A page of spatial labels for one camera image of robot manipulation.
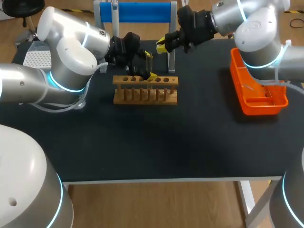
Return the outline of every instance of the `robotic arm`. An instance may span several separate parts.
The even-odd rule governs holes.
[[[156,49],[171,52],[183,46],[188,52],[190,45],[208,41],[216,33],[233,34],[252,77],[274,81],[276,75],[277,80],[303,81],[304,47],[284,46],[279,37],[279,16],[289,7],[290,0],[224,0],[211,11],[200,12],[185,6],[178,10],[180,30],[166,34]]]
[[[106,31],[53,7],[44,10],[37,32],[50,48],[51,71],[0,64],[2,102],[72,105],[85,92],[103,58],[119,67],[128,66],[130,75],[150,77],[147,70],[132,66],[135,55],[146,59],[148,54],[140,49],[140,38],[134,33],[110,38]]]
[[[187,5],[178,10],[180,30],[166,34],[158,41],[159,52],[172,52],[190,44],[199,45],[214,38],[214,34],[232,35],[247,18],[260,8],[270,7],[277,14],[290,7],[290,0],[223,0],[212,5],[211,11],[194,12]]]

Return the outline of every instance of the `glowing light ring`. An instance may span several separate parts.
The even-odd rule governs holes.
[[[60,208],[61,208],[61,204],[62,204],[62,198],[63,198],[63,188],[62,188],[62,182],[61,182],[61,179],[60,177],[58,176],[58,179],[59,179],[59,182],[60,182],[60,189],[61,189],[61,196],[60,196],[60,202],[59,202],[59,205],[58,205],[58,208],[57,208],[57,211],[53,217],[53,219],[51,220],[51,222],[49,223],[49,225],[47,226],[47,228],[50,228],[52,226],[52,224],[54,223],[55,219],[57,218],[58,216],[58,213],[60,211]]]
[[[82,89],[80,89],[80,90],[72,90],[72,89],[65,88],[65,87],[63,87],[61,84],[59,84],[59,83],[53,78],[52,72],[50,72],[49,75],[50,75],[52,81],[53,81],[58,87],[60,87],[60,88],[62,88],[62,89],[64,89],[64,90],[66,90],[66,91],[68,91],[68,92],[80,93],[80,92],[82,92],[82,91],[85,89],[85,87],[82,88]]]
[[[84,47],[86,45],[86,41],[87,41],[87,37],[89,36],[89,28],[90,28],[90,24],[86,22],[86,31],[85,31],[85,38],[84,41],[82,42],[82,47]]]
[[[295,213],[293,212],[293,210],[291,209],[288,201],[287,201],[287,198],[286,198],[286,195],[285,195],[285,188],[284,188],[284,181],[285,181],[285,176],[286,176],[286,173],[283,177],[283,182],[282,182],[282,189],[283,189],[283,197],[284,197],[284,200],[285,200],[285,203],[286,203],[286,206],[288,207],[290,213],[292,214],[292,216],[294,217],[294,219],[300,224],[301,227],[304,228],[304,224],[300,221],[300,219],[295,215]]]
[[[237,3],[238,3],[239,11],[241,11],[242,18],[243,18],[244,21],[246,21],[247,18],[246,18],[246,15],[245,15],[245,12],[244,12],[241,0],[237,0]]]
[[[270,65],[272,65],[272,64],[274,64],[276,61],[278,61],[279,59],[281,59],[282,57],[283,57],[283,55],[284,55],[284,53],[285,53],[285,51],[286,51],[286,49],[287,48],[283,48],[283,47],[281,47],[281,51],[280,51],[280,53],[279,53],[279,55],[275,58],[275,60],[274,61],[272,61],[272,62],[270,62],[270,63],[268,63],[268,64],[266,64],[266,65],[263,65],[263,66],[251,66],[251,65],[249,65],[249,64],[247,64],[247,63],[245,63],[245,65],[247,66],[247,67],[249,67],[249,68],[253,68],[253,69],[261,69],[261,68],[265,68],[265,67],[268,67],[268,66],[270,66]]]

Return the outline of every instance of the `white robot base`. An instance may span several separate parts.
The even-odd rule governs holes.
[[[72,201],[39,144],[0,125],[0,227],[71,228]]]

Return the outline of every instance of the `white table leg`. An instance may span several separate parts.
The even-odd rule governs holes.
[[[244,213],[245,216],[247,216],[255,206],[255,200],[251,191],[250,182],[248,180],[241,180],[238,181],[237,184],[241,194]]]
[[[68,186],[69,186],[68,183],[63,182],[63,186],[66,188],[66,190],[68,190]]]
[[[257,228],[269,213],[269,200],[277,183],[278,181],[273,180],[255,205],[249,181],[238,182],[247,228]]]

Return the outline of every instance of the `table frame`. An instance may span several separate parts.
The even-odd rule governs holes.
[[[251,178],[180,178],[180,179],[144,179],[144,180],[101,180],[101,181],[77,181],[63,182],[68,190],[69,185],[78,184],[122,184],[122,183],[160,183],[160,182],[208,182],[208,181],[237,181],[241,195],[242,206],[245,214],[245,224],[247,228],[257,228],[258,225],[269,214],[270,197],[281,177],[251,177]],[[262,197],[255,203],[249,181],[271,180],[269,187]]]

